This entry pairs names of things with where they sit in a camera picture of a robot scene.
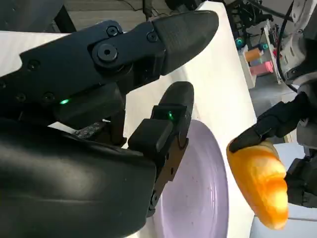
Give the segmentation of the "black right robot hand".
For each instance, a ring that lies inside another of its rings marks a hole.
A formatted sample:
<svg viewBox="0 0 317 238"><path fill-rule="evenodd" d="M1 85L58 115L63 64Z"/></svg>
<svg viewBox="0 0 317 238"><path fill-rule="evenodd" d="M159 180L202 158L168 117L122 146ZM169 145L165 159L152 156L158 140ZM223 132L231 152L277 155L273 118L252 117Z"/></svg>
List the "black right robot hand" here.
<svg viewBox="0 0 317 238"><path fill-rule="evenodd" d="M126 96L197 56L212 10L112 20L21 53L0 79L0 235L123 238L140 230L188 146L194 87L172 83L123 137Z"/></svg>

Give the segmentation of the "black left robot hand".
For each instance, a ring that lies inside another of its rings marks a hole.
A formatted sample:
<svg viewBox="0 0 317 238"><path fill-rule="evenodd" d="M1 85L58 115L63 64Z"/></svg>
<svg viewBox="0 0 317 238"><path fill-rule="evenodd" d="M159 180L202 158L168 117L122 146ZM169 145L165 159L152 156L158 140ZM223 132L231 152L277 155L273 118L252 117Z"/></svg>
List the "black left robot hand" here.
<svg viewBox="0 0 317 238"><path fill-rule="evenodd" d="M299 93L291 102L279 102L257 119L228 145L229 152L254 149L271 137L283 137L297 130L297 138L304 147L305 156L296 158L284 178L288 201L291 204L316 208L317 206L317 109L306 93Z"/></svg>

